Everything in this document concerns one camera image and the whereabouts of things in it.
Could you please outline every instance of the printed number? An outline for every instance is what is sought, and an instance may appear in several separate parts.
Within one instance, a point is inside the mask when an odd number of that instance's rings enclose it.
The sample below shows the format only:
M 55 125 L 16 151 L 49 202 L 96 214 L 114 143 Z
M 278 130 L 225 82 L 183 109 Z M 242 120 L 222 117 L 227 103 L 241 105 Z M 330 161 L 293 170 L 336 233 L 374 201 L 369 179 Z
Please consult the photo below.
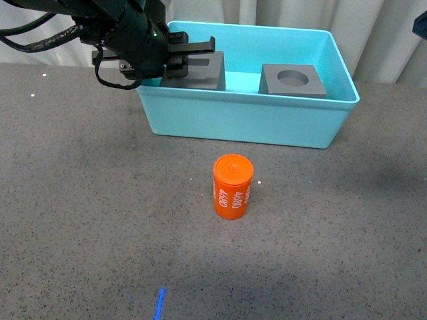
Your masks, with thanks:
M 248 203 L 250 193 L 251 193 L 251 186 L 249 186 L 248 190 L 246 190 L 245 203 Z
M 221 207 L 226 208 L 228 206 L 228 194 L 223 189 L 220 190 L 218 202 Z
M 233 197 L 233 209 L 240 208 L 243 201 L 243 192 L 236 192 Z

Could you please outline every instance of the round hole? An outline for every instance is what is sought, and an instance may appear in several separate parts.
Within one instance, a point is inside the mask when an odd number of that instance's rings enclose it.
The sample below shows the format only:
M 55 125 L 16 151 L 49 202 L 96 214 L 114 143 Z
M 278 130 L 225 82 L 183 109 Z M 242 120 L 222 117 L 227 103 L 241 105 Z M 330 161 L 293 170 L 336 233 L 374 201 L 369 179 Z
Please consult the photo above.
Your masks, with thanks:
M 278 74 L 278 79 L 284 85 L 290 85 L 291 87 L 301 87 L 308 83 L 308 77 L 302 72 L 296 70 L 283 70 Z

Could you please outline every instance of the black cable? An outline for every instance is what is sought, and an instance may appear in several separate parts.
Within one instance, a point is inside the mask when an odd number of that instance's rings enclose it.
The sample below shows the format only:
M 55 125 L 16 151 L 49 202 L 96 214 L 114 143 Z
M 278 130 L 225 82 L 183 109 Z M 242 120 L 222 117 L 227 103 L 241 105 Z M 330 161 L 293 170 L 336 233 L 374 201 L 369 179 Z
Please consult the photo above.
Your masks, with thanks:
M 67 30 L 64 30 L 50 38 L 44 39 L 42 41 L 30 43 L 28 45 L 20 45 L 16 42 L 13 42 L 12 40 L 9 40 L 2 34 L 0 34 L 0 41 L 15 50 L 26 52 L 26 53 L 35 53 L 35 52 L 42 52 L 42 51 L 59 47 L 60 45 L 70 42 L 90 32 L 91 29 L 92 29 L 92 26 L 86 26 L 82 24 L 74 25 L 68 28 Z
M 37 27 L 40 27 L 42 24 L 48 22 L 50 19 L 52 19 L 54 16 L 56 16 L 55 13 L 46 13 L 45 15 L 42 15 L 40 18 L 26 24 L 22 25 L 20 27 L 12 28 L 12 29 L 0 29 L 0 34 L 4 35 L 5 37 L 9 37 L 11 35 L 20 35 L 22 33 L 34 30 Z
M 98 51 L 99 51 L 99 53 L 97 54 L 97 56 L 95 58 L 95 75 L 96 75 L 96 79 L 98 79 L 100 84 L 102 84 L 106 87 L 115 88 L 115 89 L 123 89 L 123 90 L 136 89 L 142 84 L 143 75 L 142 75 L 141 71 L 138 72 L 138 78 L 131 85 L 120 85 L 118 83 L 110 83 L 106 80 L 101 79 L 101 77 L 99 76 L 99 67 L 101 66 L 102 58 L 104 56 L 104 51 L 102 49 L 102 46 L 100 46 L 100 45 L 96 45 L 95 48 L 98 49 Z

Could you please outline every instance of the cylinder lid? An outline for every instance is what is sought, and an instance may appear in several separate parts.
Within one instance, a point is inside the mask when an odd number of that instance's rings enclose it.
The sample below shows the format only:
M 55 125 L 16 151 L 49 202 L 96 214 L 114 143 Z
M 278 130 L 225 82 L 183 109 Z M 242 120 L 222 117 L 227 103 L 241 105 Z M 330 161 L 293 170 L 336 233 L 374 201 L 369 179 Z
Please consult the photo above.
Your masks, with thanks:
M 227 185 L 243 185 L 252 179 L 254 166 L 243 155 L 223 155 L 213 165 L 213 174 Z

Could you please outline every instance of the gray block with round hole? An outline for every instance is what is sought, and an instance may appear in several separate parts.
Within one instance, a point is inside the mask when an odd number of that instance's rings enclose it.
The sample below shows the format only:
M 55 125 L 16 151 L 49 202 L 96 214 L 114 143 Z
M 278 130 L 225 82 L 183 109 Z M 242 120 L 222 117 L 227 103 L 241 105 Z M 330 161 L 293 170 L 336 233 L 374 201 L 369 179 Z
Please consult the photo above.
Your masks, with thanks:
M 325 87 L 313 65 L 263 64 L 258 93 L 326 98 Z
M 224 52 L 190 55 L 188 75 L 184 78 L 169 79 L 165 71 L 160 87 L 225 91 Z

